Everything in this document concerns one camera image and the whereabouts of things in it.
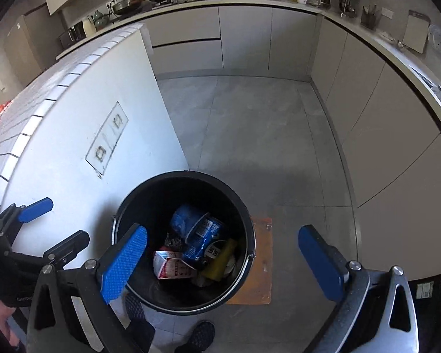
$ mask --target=white kettle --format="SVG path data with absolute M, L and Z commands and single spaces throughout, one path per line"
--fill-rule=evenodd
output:
M 95 24 L 91 16 L 85 17 L 81 22 L 83 22 L 83 31 L 87 37 L 96 33 Z

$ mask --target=yellow object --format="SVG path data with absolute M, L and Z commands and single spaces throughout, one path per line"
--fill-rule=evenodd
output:
M 233 239 L 227 240 L 219 256 L 212 260 L 208 266 L 201 272 L 204 277 L 219 282 L 224 277 L 224 271 L 230 256 L 234 253 L 237 242 Z

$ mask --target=textured blue pad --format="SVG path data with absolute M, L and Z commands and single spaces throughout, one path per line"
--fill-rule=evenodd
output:
M 37 219 L 41 215 L 51 211 L 54 207 L 54 202 L 50 198 L 44 198 L 38 202 L 32 203 L 29 206 L 24 207 L 19 213 L 17 219 L 21 223 L 29 223 L 30 221 Z
M 118 298 L 147 246 L 147 230 L 139 226 L 101 277 L 101 294 L 109 304 Z
M 307 227 L 299 230 L 299 248 L 311 268 L 326 298 L 339 302 L 344 294 L 344 277 L 327 254 L 329 246 L 319 236 L 311 234 Z

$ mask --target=white strainer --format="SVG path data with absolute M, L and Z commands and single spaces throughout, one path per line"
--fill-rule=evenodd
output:
M 441 54 L 441 27 L 439 25 L 433 24 L 428 28 L 428 41 Z

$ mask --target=person's hand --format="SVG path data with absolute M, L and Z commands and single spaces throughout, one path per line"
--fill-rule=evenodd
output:
M 16 308 L 9 308 L 0 301 L 0 330 L 12 347 L 18 346 L 19 338 L 17 338 L 16 334 L 10 329 L 6 320 L 15 310 Z

